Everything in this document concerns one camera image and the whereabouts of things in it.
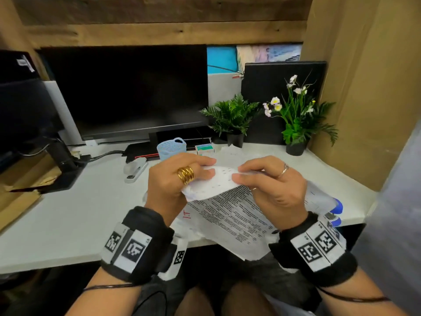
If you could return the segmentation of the person's left hand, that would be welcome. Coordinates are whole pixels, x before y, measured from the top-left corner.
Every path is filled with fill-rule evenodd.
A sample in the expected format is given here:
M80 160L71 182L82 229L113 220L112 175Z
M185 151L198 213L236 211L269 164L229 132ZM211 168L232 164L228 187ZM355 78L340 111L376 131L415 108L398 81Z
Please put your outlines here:
M182 190L194 180L210 180L215 170L192 164L179 169L149 169L148 194L145 207L159 213L169 227L187 200Z

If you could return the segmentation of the person's right hand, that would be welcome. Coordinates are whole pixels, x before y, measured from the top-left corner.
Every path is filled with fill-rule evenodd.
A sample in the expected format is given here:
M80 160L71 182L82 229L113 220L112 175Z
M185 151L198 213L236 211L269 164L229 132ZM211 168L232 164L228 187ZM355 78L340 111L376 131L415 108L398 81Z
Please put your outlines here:
M251 190L261 212L278 230L294 228L307 219L307 181L297 170L290 167L285 173L240 172L233 174L232 180Z

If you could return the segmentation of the white paper piece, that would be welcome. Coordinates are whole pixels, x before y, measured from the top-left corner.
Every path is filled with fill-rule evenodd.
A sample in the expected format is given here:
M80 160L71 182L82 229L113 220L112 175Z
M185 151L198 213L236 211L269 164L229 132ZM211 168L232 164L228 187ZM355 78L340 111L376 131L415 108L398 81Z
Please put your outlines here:
M214 169L215 175L210 180L194 180L189 183L182 190L187 202L203 201L239 187L232 180L233 174L240 173L237 169L217 165L207 166L205 169Z

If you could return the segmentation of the person's right forearm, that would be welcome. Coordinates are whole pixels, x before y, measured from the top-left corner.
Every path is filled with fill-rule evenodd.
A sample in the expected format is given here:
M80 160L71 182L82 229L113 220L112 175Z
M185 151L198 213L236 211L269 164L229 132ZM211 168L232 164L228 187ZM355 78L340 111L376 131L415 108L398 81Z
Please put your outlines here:
M318 292L332 316L408 316L360 267L345 282Z

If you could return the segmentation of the person's left forearm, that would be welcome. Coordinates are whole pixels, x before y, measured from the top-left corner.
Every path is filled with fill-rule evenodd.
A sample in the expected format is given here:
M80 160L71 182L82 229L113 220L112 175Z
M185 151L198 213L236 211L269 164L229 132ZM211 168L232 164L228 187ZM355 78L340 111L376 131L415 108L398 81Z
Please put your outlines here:
M128 284L100 267L65 316L132 316L142 287Z

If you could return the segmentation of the small blue plastic basket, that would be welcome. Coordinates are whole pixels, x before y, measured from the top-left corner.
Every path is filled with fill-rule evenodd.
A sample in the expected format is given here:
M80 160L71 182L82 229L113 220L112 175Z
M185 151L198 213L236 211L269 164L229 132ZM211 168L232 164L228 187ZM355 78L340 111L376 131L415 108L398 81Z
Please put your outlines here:
M161 142L157 145L160 160L166 160L178 153L187 151L187 143L180 137Z

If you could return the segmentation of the loose white paper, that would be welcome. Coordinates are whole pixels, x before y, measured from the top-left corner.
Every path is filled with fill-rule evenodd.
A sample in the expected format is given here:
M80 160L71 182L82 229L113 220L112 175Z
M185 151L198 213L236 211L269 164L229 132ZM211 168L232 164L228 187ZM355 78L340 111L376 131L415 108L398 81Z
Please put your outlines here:
M213 144L214 157L217 161L215 166L237 169L246 161L270 155L263 145L245 143L242 148L227 144Z

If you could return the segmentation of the black monitor base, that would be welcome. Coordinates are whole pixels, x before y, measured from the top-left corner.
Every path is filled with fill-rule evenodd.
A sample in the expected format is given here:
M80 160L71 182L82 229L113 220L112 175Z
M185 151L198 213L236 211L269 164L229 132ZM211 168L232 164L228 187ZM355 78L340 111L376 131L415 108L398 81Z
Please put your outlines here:
M148 142L129 144L122 156L126 157L126 163L129 163L138 157L156 160L159 158L157 145L161 142L179 137L186 142L187 151L193 151L196 145L211 143L211 139L216 136L217 133L208 126L150 133L150 140Z

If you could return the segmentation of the green fern in black pot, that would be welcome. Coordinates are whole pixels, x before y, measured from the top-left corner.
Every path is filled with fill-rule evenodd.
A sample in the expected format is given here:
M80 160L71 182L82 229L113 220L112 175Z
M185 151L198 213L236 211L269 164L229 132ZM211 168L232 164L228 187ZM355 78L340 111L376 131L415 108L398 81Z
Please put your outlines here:
M209 128L226 135L227 145L242 148L244 138L253 118L259 113L259 102L249 102L241 94L227 101L218 101L205 107L200 113L211 119Z

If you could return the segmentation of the flowering plant in black pot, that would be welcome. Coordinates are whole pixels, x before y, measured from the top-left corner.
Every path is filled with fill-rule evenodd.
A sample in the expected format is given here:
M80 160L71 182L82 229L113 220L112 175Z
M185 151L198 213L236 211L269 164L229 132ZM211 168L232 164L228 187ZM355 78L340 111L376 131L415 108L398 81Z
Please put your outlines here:
M286 81L286 99L273 97L262 104L267 117L281 117L284 120L285 130L282 131L282 137L287 149L290 152L294 151L296 156L297 148L305 149L314 135L326 133L333 146L339 132L335 125L325 122L335 102L317 101L307 93L313 84L304 81L304 84L300 85L297 79L297 74L294 74Z

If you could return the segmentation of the white stapler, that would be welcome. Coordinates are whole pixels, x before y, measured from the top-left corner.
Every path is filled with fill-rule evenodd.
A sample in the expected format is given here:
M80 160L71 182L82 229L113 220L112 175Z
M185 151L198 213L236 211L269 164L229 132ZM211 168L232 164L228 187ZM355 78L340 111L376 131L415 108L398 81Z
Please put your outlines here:
M139 176L145 171L147 166L148 163L146 158L136 158L133 161L125 164L123 169L125 183L134 183L139 178Z

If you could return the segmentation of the printed paper sheets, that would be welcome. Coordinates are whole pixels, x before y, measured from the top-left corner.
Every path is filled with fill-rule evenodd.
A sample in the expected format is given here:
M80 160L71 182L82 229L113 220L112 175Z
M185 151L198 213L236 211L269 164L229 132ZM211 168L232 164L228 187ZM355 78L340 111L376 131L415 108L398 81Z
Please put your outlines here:
M242 260L259 260L279 231L256 205L245 186L218 196L188 202L172 224L188 247L217 243Z

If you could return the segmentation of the black upright board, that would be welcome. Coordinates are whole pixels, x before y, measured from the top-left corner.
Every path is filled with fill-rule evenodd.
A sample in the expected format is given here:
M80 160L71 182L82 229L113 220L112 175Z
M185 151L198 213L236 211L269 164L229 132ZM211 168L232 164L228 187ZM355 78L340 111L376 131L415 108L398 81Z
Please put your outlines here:
M326 61L288 61L247 63L241 85L241 94L248 102L259 102L259 112L251 120L246 143L285 145L282 131L285 121L281 117L269 118L264 114L263 103L278 97L287 100L287 83L297 75L297 86L309 85L307 99L317 99L324 81Z

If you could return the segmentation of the white divider panel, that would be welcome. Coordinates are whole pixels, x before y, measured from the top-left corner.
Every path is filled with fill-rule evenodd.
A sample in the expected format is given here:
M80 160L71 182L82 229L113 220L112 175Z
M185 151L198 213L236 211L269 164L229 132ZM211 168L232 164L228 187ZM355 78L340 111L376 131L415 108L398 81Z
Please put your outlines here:
M228 101L241 94L244 75L239 73L208 74L208 105Z

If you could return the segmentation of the large black monitor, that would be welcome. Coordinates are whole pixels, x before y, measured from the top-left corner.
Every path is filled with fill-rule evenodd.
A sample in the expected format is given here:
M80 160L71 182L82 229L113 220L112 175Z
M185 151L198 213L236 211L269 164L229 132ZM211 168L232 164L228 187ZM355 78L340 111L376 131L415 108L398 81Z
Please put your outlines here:
M82 140L201 127L207 46L43 47Z

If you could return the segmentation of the black left wrist tracker band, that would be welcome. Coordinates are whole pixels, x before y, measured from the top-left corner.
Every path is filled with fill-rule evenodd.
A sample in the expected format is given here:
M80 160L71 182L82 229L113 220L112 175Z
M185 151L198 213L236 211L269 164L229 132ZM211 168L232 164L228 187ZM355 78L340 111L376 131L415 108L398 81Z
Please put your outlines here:
M180 271L187 245L187 239L176 235L159 213L136 206L109 236L101 252L101 267L135 286L154 276L170 281Z

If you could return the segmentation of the black wrist tracker band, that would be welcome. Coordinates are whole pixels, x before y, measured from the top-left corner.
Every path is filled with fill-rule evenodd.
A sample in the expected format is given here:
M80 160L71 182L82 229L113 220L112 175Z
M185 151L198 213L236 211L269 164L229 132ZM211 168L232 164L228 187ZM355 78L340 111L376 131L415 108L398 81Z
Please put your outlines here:
M187 245L187 239L176 235L159 213L136 206L109 236L101 252L101 267L135 286L154 276L170 281L180 271Z
M283 269L299 270L313 285L327 288L346 282L357 271L357 260L343 240L326 218L309 212L303 223L281 231L269 249Z

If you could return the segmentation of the black right wrist tracker band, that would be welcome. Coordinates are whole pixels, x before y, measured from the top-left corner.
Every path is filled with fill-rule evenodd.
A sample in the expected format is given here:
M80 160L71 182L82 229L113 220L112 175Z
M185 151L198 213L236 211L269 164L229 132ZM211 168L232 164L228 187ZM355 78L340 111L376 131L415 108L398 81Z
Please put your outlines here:
M357 271L357 260L343 240L326 218L309 212L303 223L281 231L269 249L283 269L299 270L313 285L327 288L346 282Z

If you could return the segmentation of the person's legs in dark shorts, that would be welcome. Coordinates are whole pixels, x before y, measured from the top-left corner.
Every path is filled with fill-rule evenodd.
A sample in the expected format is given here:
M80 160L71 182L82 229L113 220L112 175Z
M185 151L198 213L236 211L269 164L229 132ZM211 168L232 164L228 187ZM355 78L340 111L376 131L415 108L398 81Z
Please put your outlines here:
M188 248L175 279L150 281L142 290L133 316L175 316L188 290L198 286L210 295L217 316L229 290L240 282L255 286L277 303L316 312L322 299L300 272L283 270L269 253L260 260L241 260L220 245Z

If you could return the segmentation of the white slanted board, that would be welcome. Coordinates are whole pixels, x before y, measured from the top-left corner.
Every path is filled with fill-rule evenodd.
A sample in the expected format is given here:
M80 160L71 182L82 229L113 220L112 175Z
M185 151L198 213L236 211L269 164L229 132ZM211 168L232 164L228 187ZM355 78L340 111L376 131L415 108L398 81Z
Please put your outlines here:
M65 99L57 85L56 81L43 81L54 105L59 114L59 118L63 124L64 129L59 131L60 138L67 146L85 145L82 140L76 123L70 113L70 110L65 102Z

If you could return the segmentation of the brown cardboard partition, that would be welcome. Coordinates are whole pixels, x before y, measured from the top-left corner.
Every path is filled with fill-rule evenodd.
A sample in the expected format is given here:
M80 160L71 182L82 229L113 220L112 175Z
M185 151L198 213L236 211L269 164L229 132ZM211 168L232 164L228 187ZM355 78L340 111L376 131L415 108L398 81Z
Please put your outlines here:
M339 131L311 151L380 191L421 118L421 0L313 0L300 59L328 63L319 99Z

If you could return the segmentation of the wooden shelf beam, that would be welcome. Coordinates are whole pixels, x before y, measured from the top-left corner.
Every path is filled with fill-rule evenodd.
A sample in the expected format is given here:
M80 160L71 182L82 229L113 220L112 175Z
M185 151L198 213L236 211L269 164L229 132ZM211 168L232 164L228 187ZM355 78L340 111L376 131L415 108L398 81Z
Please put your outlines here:
M35 48L302 42L313 0L12 0Z

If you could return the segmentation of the person's grey sleeve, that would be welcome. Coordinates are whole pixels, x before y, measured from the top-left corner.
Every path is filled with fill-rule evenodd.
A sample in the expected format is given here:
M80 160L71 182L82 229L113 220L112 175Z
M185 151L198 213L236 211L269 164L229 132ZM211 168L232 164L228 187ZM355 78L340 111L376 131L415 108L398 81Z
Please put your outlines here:
M387 297L410 316L421 316L421 119L352 253Z

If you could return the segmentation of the brown cardboard pieces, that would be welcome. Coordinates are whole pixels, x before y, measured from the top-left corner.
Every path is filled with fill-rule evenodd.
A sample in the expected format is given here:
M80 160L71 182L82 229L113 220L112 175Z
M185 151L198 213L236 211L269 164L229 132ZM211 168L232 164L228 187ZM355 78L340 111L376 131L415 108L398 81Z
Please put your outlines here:
M61 175L50 154L23 158L0 174L0 234L41 198Z

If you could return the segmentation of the black side monitor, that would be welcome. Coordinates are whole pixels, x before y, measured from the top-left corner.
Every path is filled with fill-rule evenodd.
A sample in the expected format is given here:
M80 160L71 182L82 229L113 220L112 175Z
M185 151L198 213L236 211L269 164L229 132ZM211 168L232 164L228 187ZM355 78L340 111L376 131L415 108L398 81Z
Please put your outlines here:
M53 100L29 53L0 49L0 159L63 141Z

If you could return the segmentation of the colourful wall poster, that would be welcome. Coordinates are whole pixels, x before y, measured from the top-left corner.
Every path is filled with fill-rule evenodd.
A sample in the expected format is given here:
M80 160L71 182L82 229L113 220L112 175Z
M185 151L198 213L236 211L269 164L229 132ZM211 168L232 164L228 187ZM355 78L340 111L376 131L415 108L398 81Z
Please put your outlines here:
M208 74L243 72L246 63L298 61L301 43L208 46Z

